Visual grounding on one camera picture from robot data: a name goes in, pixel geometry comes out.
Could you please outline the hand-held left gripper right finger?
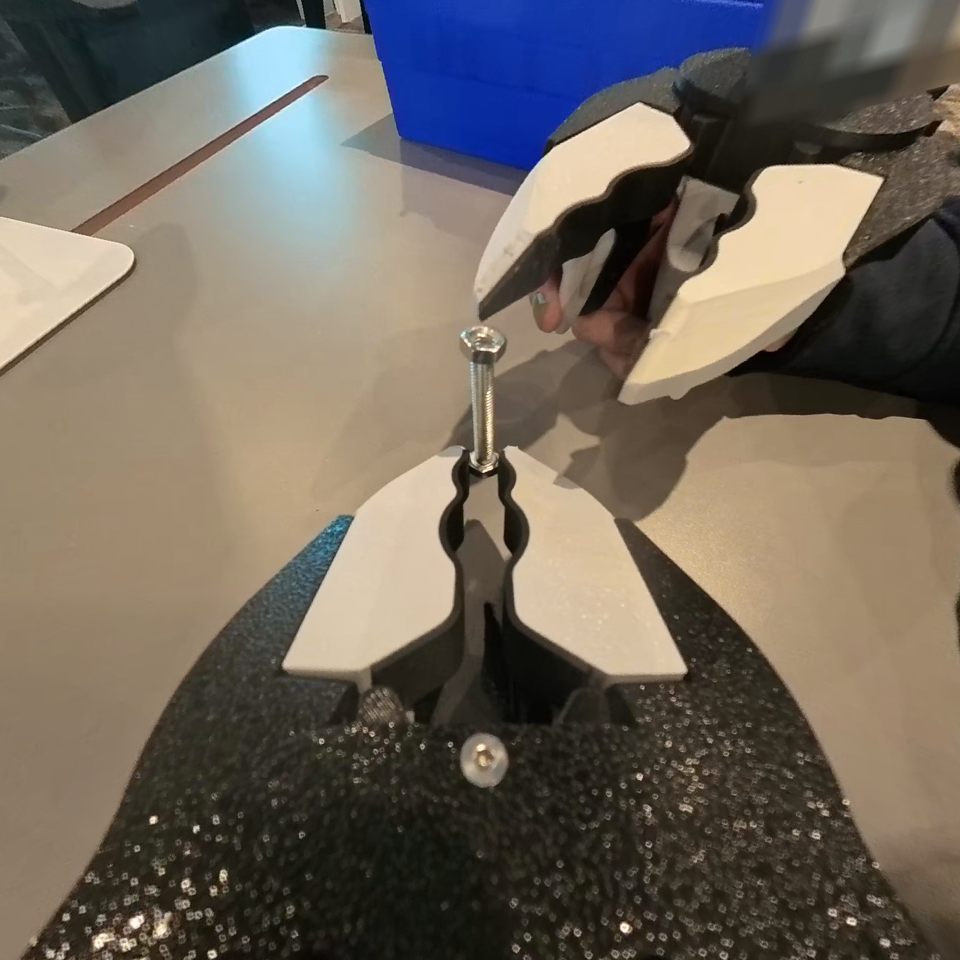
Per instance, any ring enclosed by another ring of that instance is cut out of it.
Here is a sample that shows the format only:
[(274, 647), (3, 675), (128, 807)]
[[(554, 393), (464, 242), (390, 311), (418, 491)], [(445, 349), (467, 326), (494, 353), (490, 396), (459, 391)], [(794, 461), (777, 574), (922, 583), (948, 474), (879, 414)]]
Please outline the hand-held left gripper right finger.
[(512, 669), (529, 687), (671, 682), (688, 674), (618, 523), (517, 446), (500, 455)]

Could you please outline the silver hex bolt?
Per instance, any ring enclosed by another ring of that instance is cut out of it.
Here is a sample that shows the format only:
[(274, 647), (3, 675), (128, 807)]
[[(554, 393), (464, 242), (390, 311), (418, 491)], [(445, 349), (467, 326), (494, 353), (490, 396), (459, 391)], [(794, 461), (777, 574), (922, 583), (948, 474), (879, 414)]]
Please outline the silver hex bolt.
[(506, 337), (486, 324), (462, 330), (460, 344), (469, 366), (472, 451), (481, 458), (497, 450), (495, 372), (507, 348)]

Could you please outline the person's right forearm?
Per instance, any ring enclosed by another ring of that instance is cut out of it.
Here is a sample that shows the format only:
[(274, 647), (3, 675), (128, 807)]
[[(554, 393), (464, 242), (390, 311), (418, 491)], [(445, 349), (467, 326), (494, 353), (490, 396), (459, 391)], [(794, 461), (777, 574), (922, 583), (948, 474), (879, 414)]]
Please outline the person's right forearm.
[(780, 348), (733, 377), (831, 380), (959, 404), (959, 199), (869, 252)]

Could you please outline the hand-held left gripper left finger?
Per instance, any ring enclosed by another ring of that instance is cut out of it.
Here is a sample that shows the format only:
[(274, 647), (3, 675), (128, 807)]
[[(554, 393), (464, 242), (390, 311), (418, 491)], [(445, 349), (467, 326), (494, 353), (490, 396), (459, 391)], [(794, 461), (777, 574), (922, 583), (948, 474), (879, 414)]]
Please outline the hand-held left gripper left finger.
[(357, 510), (287, 652), (296, 677), (442, 687), (466, 643), (458, 551), (470, 458), (450, 446)]

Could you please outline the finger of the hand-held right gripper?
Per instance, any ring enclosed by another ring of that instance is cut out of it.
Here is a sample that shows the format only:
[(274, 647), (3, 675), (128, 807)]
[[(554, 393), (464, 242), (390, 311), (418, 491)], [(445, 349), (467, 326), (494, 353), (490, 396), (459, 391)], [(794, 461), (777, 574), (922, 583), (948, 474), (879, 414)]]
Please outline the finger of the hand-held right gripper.
[(756, 174), (746, 218), (680, 284), (618, 401), (681, 399), (798, 330), (845, 276), (847, 248), (883, 185), (835, 163)]
[(560, 271), (562, 318), (586, 307), (618, 240), (672, 199), (693, 146), (673, 116), (632, 104), (574, 134), (536, 163), (479, 261), (478, 317), (495, 316)]

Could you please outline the person's right hand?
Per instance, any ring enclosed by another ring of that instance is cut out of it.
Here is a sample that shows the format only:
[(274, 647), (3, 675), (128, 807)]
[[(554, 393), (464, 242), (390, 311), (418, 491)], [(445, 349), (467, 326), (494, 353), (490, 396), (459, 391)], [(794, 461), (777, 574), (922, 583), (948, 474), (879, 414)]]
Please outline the person's right hand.
[(652, 220), (642, 249), (595, 312), (568, 323), (572, 335), (591, 346), (612, 375), (625, 380), (647, 341), (647, 318), (678, 204), (672, 201)]

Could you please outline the blue plastic bin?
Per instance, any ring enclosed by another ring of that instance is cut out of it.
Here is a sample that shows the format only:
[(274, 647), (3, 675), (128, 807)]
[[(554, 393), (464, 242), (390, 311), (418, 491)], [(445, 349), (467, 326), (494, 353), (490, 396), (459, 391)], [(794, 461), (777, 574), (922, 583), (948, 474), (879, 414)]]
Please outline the blue plastic bin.
[(529, 170), (601, 90), (718, 47), (751, 46), (765, 2), (370, 1), (404, 139)]

